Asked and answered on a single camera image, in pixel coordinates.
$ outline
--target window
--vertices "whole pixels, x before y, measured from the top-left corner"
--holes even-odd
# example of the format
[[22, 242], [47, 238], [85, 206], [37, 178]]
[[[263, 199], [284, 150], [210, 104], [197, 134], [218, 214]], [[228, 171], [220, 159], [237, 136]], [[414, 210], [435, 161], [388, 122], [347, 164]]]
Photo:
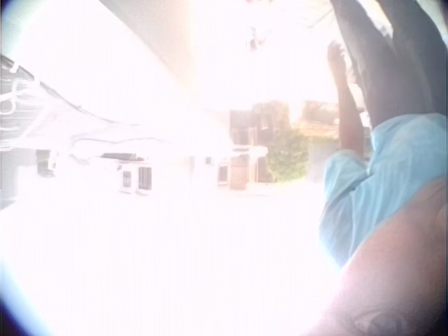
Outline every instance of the window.
[[139, 189], [151, 190], [153, 186], [153, 170], [151, 167], [139, 168]]
[[219, 167], [218, 182], [226, 183], [228, 180], [228, 166]]
[[125, 188], [132, 187], [132, 174], [130, 171], [123, 172], [123, 187]]

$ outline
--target person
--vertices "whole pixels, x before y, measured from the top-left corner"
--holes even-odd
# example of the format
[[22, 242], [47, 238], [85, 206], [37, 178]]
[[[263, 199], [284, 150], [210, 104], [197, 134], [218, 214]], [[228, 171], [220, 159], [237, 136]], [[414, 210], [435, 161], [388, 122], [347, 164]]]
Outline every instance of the person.
[[366, 164], [342, 49], [332, 43], [341, 150], [325, 167], [320, 237], [340, 267], [425, 185], [447, 175], [447, 111], [440, 98], [446, 101], [447, 48], [416, 1], [378, 2], [394, 29], [392, 45], [357, 0], [331, 0], [372, 123], [373, 149]]
[[447, 334], [447, 184], [431, 181], [344, 268], [307, 336]]

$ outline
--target shirt sleeve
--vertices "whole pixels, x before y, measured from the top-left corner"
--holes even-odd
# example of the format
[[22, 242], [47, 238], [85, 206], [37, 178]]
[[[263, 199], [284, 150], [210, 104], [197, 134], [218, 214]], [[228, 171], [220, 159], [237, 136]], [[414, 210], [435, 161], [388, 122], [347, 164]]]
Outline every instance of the shirt sleeve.
[[319, 235], [324, 249], [340, 267], [350, 258], [353, 232], [351, 194], [367, 177], [365, 162], [352, 150], [334, 154], [325, 167], [325, 207]]

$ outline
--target wire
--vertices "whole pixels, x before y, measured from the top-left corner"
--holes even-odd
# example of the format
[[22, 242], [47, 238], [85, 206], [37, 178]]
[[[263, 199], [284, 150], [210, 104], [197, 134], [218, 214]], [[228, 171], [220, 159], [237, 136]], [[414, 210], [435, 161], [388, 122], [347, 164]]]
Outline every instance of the wire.
[[80, 141], [94, 141], [94, 142], [101, 142], [103, 144], [118, 145], [118, 144], [123, 144], [125, 142], [143, 141], [143, 140], [151, 140], [151, 141], [156, 141], [156, 142], [160, 142], [163, 144], [170, 144], [170, 145], [174, 144], [171, 141], [155, 138], [153, 136], [143, 136], [143, 137], [139, 137], [139, 138], [126, 139], [126, 140], [120, 140], [120, 141], [103, 140], [103, 139], [95, 139], [95, 138], [80, 138], [80, 139], [73, 141], [71, 143], [71, 145], [74, 146], [75, 144], [77, 144]]
[[[4, 64], [7, 64], [9, 66], [9, 69], [11, 70], [14, 66], [17, 66], [16, 63], [14, 63], [11, 59], [9, 59], [7, 56], [5, 55], [1, 55], [1, 63], [2, 63], [2, 68], [3, 69], [7, 69]], [[23, 77], [28, 77], [26, 79], [20, 79], [20, 81], [25, 81], [28, 79], [30, 81], [34, 81], [36, 80], [36, 78], [26, 69], [22, 68], [21, 66], [19, 66], [17, 68], [17, 73], [22, 74]], [[117, 120], [112, 120], [112, 119], [108, 119], [108, 118], [104, 118], [104, 117], [100, 117], [94, 113], [91, 113], [89, 111], [86, 111], [84, 108], [82, 108], [81, 106], [77, 106], [73, 103], [71, 103], [70, 101], [68, 101], [67, 99], [63, 98], [62, 95], [60, 95], [59, 93], [57, 93], [56, 90], [52, 89], [50, 86], [46, 85], [45, 83], [40, 83], [39, 86], [44, 89], [49, 95], [51, 95], [52, 97], [62, 100], [63, 102], [65, 102], [66, 104], [70, 105], [71, 107], [73, 107], [74, 109], [76, 109], [78, 112], [81, 112], [82, 114], [85, 114], [87, 116], [96, 118], [98, 120], [102, 120], [106, 123], [112, 124], [112, 125], [128, 125], [128, 126], [138, 126], [139, 124], [131, 124], [131, 123], [127, 123], [127, 122], [120, 122]]]

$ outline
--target light blue shirt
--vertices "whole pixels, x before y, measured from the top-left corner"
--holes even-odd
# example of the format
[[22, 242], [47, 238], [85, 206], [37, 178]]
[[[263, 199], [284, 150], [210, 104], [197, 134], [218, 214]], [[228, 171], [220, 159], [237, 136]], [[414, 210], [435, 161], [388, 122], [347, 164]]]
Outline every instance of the light blue shirt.
[[428, 182], [447, 175], [447, 118], [402, 115], [372, 132], [367, 165], [351, 150], [325, 167], [321, 243], [339, 266]]

